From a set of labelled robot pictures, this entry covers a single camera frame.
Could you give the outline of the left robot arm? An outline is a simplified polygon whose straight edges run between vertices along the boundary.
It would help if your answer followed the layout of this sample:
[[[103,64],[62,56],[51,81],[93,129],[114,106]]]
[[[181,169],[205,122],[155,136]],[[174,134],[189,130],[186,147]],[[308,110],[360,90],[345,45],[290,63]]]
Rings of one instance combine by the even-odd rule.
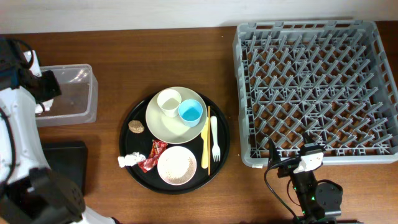
[[[52,170],[35,109],[61,95],[53,72],[26,58],[22,40],[1,38],[1,218],[8,223],[117,223],[87,207],[72,180]]]

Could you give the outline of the red snack wrapper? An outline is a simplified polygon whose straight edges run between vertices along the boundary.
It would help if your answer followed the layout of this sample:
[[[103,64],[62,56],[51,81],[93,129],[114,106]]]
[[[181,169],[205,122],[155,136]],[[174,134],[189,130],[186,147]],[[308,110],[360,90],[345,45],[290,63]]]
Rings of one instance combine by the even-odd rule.
[[[152,141],[152,149],[149,154],[149,157],[144,161],[140,161],[137,165],[141,168],[143,173],[146,173],[152,170],[158,163],[159,157],[162,153],[167,149],[168,143],[160,141],[160,140],[153,140]]]

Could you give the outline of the brown cookie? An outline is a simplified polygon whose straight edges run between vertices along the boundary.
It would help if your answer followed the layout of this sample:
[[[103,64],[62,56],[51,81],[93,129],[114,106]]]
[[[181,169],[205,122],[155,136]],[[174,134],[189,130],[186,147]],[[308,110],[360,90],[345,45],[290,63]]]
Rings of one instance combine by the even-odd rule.
[[[143,124],[138,120],[130,121],[128,123],[128,128],[131,132],[136,133],[136,134],[140,134],[145,130]]]

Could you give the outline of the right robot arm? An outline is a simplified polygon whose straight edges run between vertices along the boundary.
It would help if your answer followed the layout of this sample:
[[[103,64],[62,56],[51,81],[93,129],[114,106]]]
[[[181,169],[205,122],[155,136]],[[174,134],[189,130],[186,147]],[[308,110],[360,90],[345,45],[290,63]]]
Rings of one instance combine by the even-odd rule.
[[[343,188],[330,180],[317,180],[313,171],[323,165],[325,148],[303,133],[303,145],[299,155],[282,160],[273,141],[269,143],[270,158],[264,175],[277,169],[279,178],[289,177],[288,184],[296,193],[303,215],[300,217],[276,194],[268,180],[269,190],[293,215],[294,223],[336,223],[341,215]]]

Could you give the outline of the small pink bowl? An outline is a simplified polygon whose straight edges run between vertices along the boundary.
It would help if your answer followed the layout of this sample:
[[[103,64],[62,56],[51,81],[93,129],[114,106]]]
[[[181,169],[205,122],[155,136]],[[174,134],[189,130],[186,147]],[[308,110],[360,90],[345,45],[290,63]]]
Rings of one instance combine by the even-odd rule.
[[[159,157],[157,170],[160,178],[169,185],[183,185],[189,182],[197,170],[197,160],[186,147],[173,146]]]

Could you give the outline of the cream cup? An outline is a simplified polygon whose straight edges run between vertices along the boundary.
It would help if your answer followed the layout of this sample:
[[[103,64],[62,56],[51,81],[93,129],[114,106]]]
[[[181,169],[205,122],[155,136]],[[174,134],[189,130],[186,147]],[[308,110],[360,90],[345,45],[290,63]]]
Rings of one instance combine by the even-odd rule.
[[[162,90],[157,97],[157,104],[164,115],[168,117],[176,117],[178,115],[178,108],[182,102],[182,97],[177,90],[165,89]]]

